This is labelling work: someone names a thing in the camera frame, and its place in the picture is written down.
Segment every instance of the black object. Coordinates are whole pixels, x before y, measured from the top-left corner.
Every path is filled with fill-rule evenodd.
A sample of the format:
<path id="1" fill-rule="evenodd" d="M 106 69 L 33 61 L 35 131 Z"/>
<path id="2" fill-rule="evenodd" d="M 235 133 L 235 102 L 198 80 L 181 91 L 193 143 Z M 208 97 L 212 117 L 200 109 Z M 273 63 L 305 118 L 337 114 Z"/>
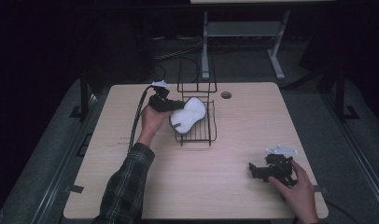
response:
<path id="1" fill-rule="evenodd" d="M 287 187 L 294 186 L 297 181 L 291 178 L 292 175 L 292 157 L 286 158 L 284 155 L 269 154 L 265 158 L 268 167 L 256 167 L 249 163 L 249 169 L 253 178 L 262 179 L 268 182 L 268 177 L 273 176 Z"/>
<path id="2" fill-rule="evenodd" d="M 149 97 L 148 105 L 158 112 L 182 109 L 186 104 L 183 101 L 173 101 L 167 99 L 166 97 L 169 94 L 169 91 L 164 87 L 154 87 L 154 91 L 156 93 Z"/>

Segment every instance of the human hand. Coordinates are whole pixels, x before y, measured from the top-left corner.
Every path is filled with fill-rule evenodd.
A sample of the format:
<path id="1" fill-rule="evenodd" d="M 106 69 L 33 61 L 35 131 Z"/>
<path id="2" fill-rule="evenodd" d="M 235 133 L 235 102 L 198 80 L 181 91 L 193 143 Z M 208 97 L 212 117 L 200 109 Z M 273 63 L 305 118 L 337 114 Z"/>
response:
<path id="1" fill-rule="evenodd" d="M 141 113 L 142 131 L 139 138 L 137 139 L 137 142 L 150 147 L 152 138 L 161 128 L 164 120 L 171 114 L 171 111 L 158 112 L 151 106 L 146 106 Z"/>
<path id="2" fill-rule="evenodd" d="M 272 176 L 268 180 L 283 194 L 293 213 L 302 223 L 318 223 L 314 186 L 306 171 L 297 162 L 291 161 L 291 164 L 297 175 L 297 184 L 294 187 L 290 189 Z"/>

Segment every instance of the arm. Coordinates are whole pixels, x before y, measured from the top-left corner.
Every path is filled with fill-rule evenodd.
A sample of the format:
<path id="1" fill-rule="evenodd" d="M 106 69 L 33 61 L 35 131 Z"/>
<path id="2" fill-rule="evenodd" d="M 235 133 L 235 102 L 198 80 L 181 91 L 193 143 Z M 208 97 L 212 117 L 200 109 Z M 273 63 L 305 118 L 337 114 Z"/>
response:
<path id="1" fill-rule="evenodd" d="M 140 223 L 148 169 L 155 157 L 149 148 L 170 112 L 159 113 L 147 106 L 142 112 L 142 132 L 137 143 L 105 188 L 100 215 L 93 223 Z"/>
<path id="2" fill-rule="evenodd" d="M 297 162 L 291 161 L 291 164 L 298 179 L 294 187 L 289 189 L 272 176 L 268 180 L 283 194 L 293 213 L 303 224 L 319 223 L 314 186 L 306 171 Z"/>

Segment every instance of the dish rack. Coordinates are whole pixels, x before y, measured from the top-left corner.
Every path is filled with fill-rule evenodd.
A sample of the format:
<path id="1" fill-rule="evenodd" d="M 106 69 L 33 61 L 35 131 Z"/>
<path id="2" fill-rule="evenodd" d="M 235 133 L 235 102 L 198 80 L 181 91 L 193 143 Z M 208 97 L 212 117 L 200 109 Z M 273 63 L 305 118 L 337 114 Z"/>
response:
<path id="1" fill-rule="evenodd" d="M 185 70 L 186 61 L 195 64 L 195 69 Z M 190 97 L 198 97 L 206 107 L 204 119 L 196 122 L 186 134 L 175 134 L 175 140 L 183 146 L 186 142 L 205 143 L 211 146 L 217 139 L 217 125 L 215 118 L 215 102 L 210 99 L 210 94 L 217 92 L 215 72 L 210 74 L 208 80 L 202 80 L 201 69 L 197 61 L 180 57 L 177 91 L 181 93 L 181 100 L 187 102 Z"/>

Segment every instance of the plaid shirt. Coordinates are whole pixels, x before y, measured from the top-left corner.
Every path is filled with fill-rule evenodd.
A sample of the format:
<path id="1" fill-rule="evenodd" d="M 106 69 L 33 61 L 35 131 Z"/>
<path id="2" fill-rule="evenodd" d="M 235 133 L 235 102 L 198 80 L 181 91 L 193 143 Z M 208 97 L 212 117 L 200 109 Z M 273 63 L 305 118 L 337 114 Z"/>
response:
<path id="1" fill-rule="evenodd" d="M 110 177 L 100 205 L 100 215 L 92 223 L 141 222 L 147 172 L 154 158 L 155 154 L 149 147 L 134 144 L 122 166 Z"/>

